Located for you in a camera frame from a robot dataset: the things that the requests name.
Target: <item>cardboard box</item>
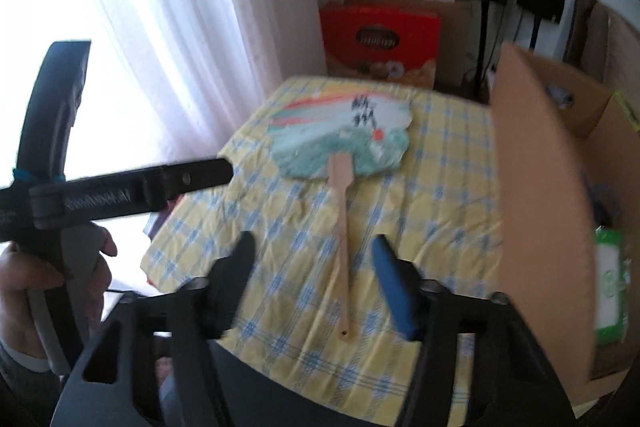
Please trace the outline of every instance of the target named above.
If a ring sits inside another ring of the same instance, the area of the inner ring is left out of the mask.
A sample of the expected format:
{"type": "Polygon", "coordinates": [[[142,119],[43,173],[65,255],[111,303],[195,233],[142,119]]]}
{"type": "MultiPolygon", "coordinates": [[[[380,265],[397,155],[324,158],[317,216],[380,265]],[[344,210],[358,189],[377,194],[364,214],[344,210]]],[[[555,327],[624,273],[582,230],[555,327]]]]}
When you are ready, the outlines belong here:
{"type": "Polygon", "coordinates": [[[572,403],[585,403],[615,390],[640,350],[640,137],[604,86],[510,44],[491,106],[504,238],[498,289],[513,299],[572,403]],[[546,86],[573,100],[559,108],[546,86]],[[596,347],[594,224],[584,175],[617,194],[614,229],[632,261],[628,333],[607,347],[596,347]]]}
{"type": "Polygon", "coordinates": [[[433,89],[440,19],[389,6],[320,10],[330,76],[388,80],[433,89]]]}
{"type": "Polygon", "coordinates": [[[460,86],[468,69],[466,50],[473,17],[472,1],[443,2],[433,0],[344,0],[345,4],[396,6],[414,13],[435,12],[440,17],[440,45],[436,82],[460,86]]]}

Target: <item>green package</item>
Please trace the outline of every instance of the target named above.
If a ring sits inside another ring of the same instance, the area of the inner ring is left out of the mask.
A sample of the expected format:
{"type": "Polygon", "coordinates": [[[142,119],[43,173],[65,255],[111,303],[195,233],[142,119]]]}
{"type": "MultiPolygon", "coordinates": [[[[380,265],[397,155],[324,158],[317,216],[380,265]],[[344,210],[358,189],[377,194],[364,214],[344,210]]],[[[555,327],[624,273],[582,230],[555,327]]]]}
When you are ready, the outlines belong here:
{"type": "Polygon", "coordinates": [[[596,230],[596,343],[621,342],[626,332],[625,266],[622,236],[614,230],[596,230]]]}

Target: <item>open cardboard box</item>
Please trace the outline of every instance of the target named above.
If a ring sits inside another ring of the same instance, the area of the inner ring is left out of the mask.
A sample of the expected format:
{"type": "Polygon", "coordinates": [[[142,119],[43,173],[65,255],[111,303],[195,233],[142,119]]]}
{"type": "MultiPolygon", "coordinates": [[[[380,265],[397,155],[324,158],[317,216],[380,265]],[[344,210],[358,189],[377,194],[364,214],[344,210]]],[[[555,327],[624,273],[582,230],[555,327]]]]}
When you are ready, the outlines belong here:
{"type": "Polygon", "coordinates": [[[620,385],[640,350],[640,137],[604,86],[511,44],[502,50],[491,106],[504,236],[498,289],[513,299],[572,403],[597,399],[620,385]],[[559,108],[549,85],[574,103],[559,108]],[[632,260],[628,332],[606,347],[596,346],[585,174],[620,200],[614,228],[632,260]]]}

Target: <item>screw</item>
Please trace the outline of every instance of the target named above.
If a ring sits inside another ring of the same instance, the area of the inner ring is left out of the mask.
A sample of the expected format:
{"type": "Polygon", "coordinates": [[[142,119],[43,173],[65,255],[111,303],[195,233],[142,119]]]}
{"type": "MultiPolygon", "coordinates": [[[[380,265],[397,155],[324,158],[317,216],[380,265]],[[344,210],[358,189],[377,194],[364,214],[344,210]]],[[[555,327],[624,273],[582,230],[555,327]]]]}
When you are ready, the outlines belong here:
{"type": "Polygon", "coordinates": [[[502,292],[496,292],[491,295],[491,302],[495,302],[496,304],[507,305],[510,303],[510,300],[507,295],[502,292]]]}
{"type": "Polygon", "coordinates": [[[194,277],[184,285],[186,290],[202,290],[209,285],[209,279],[206,277],[194,277]]]}
{"type": "Polygon", "coordinates": [[[434,281],[433,279],[422,281],[420,284],[420,291],[422,293],[442,293],[446,290],[447,289],[442,284],[438,281],[434,281]]]}
{"type": "Polygon", "coordinates": [[[126,292],[120,297],[118,301],[119,304],[129,304],[135,302],[139,299],[139,297],[133,292],[126,292]]]}

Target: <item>blue gripper pad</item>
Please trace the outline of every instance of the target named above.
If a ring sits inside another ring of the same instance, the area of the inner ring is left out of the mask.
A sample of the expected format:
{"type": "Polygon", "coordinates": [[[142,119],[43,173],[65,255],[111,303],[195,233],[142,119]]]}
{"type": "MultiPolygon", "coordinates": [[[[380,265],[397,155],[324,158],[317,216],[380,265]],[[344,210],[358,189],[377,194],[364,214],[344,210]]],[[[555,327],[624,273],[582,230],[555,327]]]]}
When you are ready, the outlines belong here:
{"type": "Polygon", "coordinates": [[[398,259],[384,235],[373,241],[372,254],[378,283],[396,328],[408,341],[422,341],[424,326],[420,309],[427,306],[427,299],[419,292],[420,273],[409,261],[398,259]]]}

